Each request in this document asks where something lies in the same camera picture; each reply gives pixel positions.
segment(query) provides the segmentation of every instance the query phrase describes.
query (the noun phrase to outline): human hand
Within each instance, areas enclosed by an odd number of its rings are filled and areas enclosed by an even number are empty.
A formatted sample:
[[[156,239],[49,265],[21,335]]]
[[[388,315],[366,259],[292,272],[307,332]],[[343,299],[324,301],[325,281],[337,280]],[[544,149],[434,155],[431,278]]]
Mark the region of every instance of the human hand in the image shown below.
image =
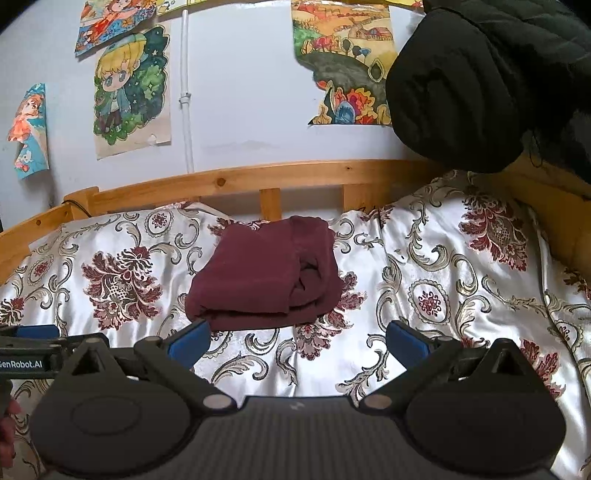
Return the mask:
[[[16,456],[14,440],[17,424],[10,415],[18,415],[20,412],[22,412],[21,406],[12,399],[4,418],[0,420],[0,466],[3,468],[11,468]]]

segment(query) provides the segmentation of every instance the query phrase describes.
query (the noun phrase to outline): wooden headboard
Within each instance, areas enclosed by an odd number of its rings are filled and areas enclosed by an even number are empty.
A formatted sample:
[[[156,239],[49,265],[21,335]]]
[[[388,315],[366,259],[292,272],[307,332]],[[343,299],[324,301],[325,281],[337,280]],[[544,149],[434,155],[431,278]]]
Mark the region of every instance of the wooden headboard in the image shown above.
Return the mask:
[[[342,186],[343,211],[374,208],[392,201],[392,184],[419,186],[443,174],[431,161],[347,160],[272,164],[210,170],[137,183],[101,192],[91,187],[67,195],[92,216],[130,209],[146,209],[203,196],[259,192],[261,218],[281,219],[281,189]],[[492,183],[528,203],[548,233],[553,255],[591,277],[591,203],[548,180],[533,179],[526,171],[490,176]],[[29,244],[62,223],[87,215],[74,203],[65,203],[0,233],[0,281],[5,281],[30,254]]]

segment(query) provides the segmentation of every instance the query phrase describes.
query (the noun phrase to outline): folded maroon towel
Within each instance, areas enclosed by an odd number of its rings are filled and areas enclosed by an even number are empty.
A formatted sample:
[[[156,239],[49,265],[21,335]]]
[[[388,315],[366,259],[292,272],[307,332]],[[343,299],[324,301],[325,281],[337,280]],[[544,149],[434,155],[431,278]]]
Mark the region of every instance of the folded maroon towel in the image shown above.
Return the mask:
[[[185,301],[189,320],[214,331],[277,328],[315,321],[342,295],[335,236],[319,218],[291,217],[258,229],[228,226]]]

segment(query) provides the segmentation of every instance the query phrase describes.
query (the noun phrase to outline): satin bed cover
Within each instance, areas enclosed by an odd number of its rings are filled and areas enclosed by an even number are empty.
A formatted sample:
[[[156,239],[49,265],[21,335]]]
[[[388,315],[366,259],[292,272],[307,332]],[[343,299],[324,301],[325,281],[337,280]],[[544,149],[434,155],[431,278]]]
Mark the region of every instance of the satin bed cover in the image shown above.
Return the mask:
[[[312,325],[213,332],[195,373],[239,402],[341,394],[358,402],[404,371],[385,345],[392,319],[470,346],[511,338],[566,418],[553,472],[591,478],[591,288],[551,257],[528,206],[485,193],[480,180],[453,171],[381,210],[331,220],[344,281],[337,308]],[[188,325],[191,279],[231,221],[170,206],[65,224],[0,288],[0,323],[54,323],[64,335],[102,331],[112,346],[167,337]],[[24,412],[5,478],[43,471],[28,422],[48,386],[15,382]]]

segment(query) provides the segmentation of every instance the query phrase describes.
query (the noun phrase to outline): black padded coat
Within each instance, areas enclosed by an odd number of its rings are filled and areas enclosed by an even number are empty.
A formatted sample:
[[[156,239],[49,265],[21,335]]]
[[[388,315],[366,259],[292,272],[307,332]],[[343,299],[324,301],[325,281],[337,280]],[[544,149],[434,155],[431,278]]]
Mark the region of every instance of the black padded coat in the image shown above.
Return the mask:
[[[521,154],[527,131],[560,144],[573,116],[591,112],[591,30],[568,7],[556,0],[424,6],[386,82],[394,131],[417,153],[450,168],[496,172]],[[588,160],[579,151],[567,162],[591,181]]]

